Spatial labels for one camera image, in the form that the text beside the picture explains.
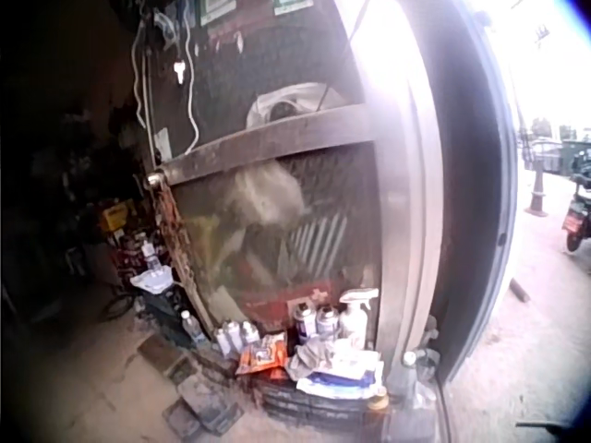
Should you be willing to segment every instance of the spray bottle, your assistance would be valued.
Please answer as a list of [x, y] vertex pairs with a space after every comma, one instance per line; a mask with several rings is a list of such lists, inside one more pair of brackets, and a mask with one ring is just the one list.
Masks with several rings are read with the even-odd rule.
[[350, 339], [354, 349], [363, 349], [366, 345], [366, 329], [368, 327], [368, 314], [361, 309], [365, 304], [369, 309], [369, 299], [376, 298], [378, 289], [351, 289], [345, 291], [339, 301], [347, 304], [346, 310], [339, 316], [341, 325], [341, 337]]

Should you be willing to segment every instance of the concrete floor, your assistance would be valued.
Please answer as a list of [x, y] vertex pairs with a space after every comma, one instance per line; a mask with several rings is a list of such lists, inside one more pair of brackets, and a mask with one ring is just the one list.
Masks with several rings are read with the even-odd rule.
[[[525, 178], [527, 189], [533, 176]], [[511, 293], [503, 298], [450, 385], [460, 442], [551, 441], [545, 431], [515, 429], [514, 422], [568, 419], [588, 392], [591, 241], [574, 256], [563, 252], [561, 221], [573, 189], [560, 177], [548, 177], [546, 189], [549, 216], [523, 218], [516, 271], [532, 300], [523, 304]], [[527, 200], [524, 191], [520, 206]], [[33, 441], [177, 441], [162, 419], [178, 397], [175, 387], [136, 353], [147, 333], [134, 327], [131, 313], [110, 323], [94, 321], [107, 296], [99, 288], [80, 293], [77, 321], [61, 330], [59, 340], [37, 334], [3, 355], [3, 394], [12, 394], [11, 409]], [[294, 430], [252, 408], [223, 441], [300, 438], [343, 441], [311, 428]]]

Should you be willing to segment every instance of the pavement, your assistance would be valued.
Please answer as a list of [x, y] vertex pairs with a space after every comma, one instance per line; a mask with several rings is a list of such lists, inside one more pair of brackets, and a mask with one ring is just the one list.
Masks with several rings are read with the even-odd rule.
[[574, 184], [544, 174], [544, 211], [529, 206], [534, 173], [519, 175], [514, 278], [531, 297], [508, 292], [474, 353], [450, 385], [460, 442], [554, 441], [520, 420], [569, 421], [591, 388], [591, 240], [574, 254], [561, 229]]

